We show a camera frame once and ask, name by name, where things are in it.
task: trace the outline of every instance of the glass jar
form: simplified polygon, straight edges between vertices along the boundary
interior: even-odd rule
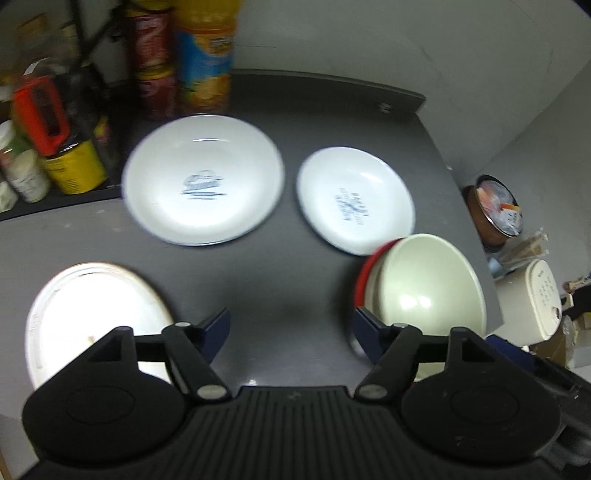
[[[17,135],[11,120],[0,124],[0,165],[6,179],[29,203],[45,198],[51,187],[36,150]]]

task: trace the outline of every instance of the red bowl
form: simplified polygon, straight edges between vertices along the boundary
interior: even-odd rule
[[[391,240],[387,244],[382,245],[371,257],[365,261],[361,271],[359,272],[357,281],[355,282],[355,290],[353,291],[354,308],[362,307],[365,304],[365,287],[367,286],[369,274],[371,273],[371,269],[374,267],[375,263],[400,240],[402,240],[402,238]]]

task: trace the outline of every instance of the red can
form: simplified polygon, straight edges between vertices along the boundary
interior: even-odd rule
[[[176,112],[177,81],[174,68],[165,65],[155,70],[135,74],[139,91],[151,120],[166,120]]]
[[[172,59],[173,26],[170,3],[143,0],[126,10],[129,56],[134,70],[148,70]]]

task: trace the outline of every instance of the white wall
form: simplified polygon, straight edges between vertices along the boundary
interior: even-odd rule
[[[82,2],[95,31],[116,0]],[[59,25],[65,4],[14,0],[2,12],[2,44],[43,9]],[[573,0],[245,0],[235,64],[426,95],[421,119],[461,178],[519,134],[590,58],[591,20]],[[96,61],[108,80],[125,74],[117,44],[103,44]]]
[[[591,270],[591,62],[481,173],[513,192],[526,233],[544,227],[559,284]]]

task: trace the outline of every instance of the dark gray table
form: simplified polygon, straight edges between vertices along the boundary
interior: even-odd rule
[[[32,391],[24,335],[34,297],[53,275],[88,261],[135,271],[162,295],[177,320],[199,320],[230,308],[230,337],[213,366],[233,389],[243,384],[353,388],[369,370],[367,360],[351,350],[345,328],[363,258],[319,238],[300,214],[294,191],[302,161],[334,145],[366,150],[398,172],[415,201],[415,231],[440,235],[466,255],[486,298],[488,331],[499,326],[485,255],[433,142],[415,115],[400,118],[370,103],[372,108],[360,108],[354,101],[323,104],[291,95],[235,101],[231,114],[276,143],[287,179],[271,217],[227,244],[166,244],[143,231],[121,200],[0,222],[0,414],[18,417]],[[136,140],[153,127],[138,125]]]

